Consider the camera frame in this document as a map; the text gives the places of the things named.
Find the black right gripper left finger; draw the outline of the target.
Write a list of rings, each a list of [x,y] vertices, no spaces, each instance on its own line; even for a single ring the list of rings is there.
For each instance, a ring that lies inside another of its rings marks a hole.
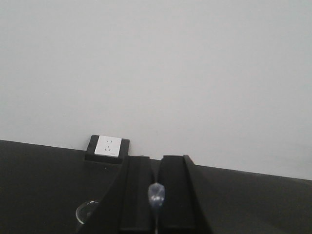
[[[154,233],[148,198],[148,188],[154,181],[149,157],[125,157],[116,179],[78,233]]]

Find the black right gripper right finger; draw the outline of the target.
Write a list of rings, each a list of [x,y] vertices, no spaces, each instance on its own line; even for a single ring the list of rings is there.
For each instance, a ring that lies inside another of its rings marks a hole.
[[[197,166],[188,155],[162,158],[157,181],[165,195],[158,218],[159,234],[213,234],[195,191]]]

